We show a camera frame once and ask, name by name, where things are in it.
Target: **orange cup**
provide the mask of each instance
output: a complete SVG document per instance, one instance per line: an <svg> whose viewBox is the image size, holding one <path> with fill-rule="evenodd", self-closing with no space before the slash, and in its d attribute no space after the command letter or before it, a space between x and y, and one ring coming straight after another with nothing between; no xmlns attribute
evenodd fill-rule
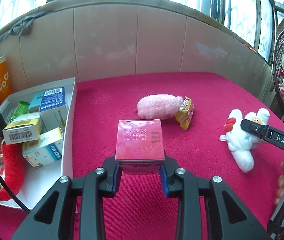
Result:
<svg viewBox="0 0 284 240"><path fill-rule="evenodd" d="M0 57L0 104L12 94L8 70L6 67L6 56Z"/></svg>

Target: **tiled wall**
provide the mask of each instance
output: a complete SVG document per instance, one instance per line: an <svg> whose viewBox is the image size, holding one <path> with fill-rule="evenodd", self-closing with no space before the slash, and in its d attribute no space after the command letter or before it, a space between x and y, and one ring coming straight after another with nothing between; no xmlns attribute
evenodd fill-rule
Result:
<svg viewBox="0 0 284 240"><path fill-rule="evenodd" d="M231 36L159 8L76 7L34 21L0 43L14 91L75 77L86 81L154 72L214 72L261 98L270 67Z"/></svg>

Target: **red snack box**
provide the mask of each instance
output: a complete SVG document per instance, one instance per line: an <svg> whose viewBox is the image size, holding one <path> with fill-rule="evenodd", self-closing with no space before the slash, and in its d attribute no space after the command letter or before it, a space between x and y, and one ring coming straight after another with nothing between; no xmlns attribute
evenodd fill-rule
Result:
<svg viewBox="0 0 284 240"><path fill-rule="evenodd" d="M119 120L115 160L124 173L157 173L164 158L160 120Z"/></svg>

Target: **magenta cloth surface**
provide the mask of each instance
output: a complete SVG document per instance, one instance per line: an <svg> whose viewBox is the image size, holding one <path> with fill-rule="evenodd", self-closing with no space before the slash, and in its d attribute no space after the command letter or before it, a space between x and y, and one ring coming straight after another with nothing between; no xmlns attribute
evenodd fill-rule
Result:
<svg viewBox="0 0 284 240"><path fill-rule="evenodd" d="M120 119L139 119L137 102L151 94L187 96L195 112L187 131L175 119L162 121L168 156L196 176L221 176L266 227L274 210L273 199L284 151L264 144L252 151L254 168L243 173L236 165L223 125L231 110L243 114L265 107L238 85L213 73L158 73L82 82L77 85L73 129L74 177L85 176L113 155ZM284 124L271 112L269 124L284 131ZM166 199L159 176L123 175L116 198L104 200L108 240L173 240L177 199ZM0 237L8 240L25 217L24 213L0 206ZM203 239L207 238L202 214ZM74 239L79 238L76 215Z"/></svg>

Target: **gray rag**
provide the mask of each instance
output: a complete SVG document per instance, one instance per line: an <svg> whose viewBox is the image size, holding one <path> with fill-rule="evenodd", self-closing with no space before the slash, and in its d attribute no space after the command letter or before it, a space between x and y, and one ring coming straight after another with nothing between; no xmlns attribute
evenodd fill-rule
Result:
<svg viewBox="0 0 284 240"><path fill-rule="evenodd" d="M0 35L0 42L3 41L9 35L19 35L24 36L28 35L32 31L32 24L33 21L37 18L50 14L51 12L44 11L44 12L37 12L28 16L25 16L21 20L19 20L12 28L5 33Z"/></svg>

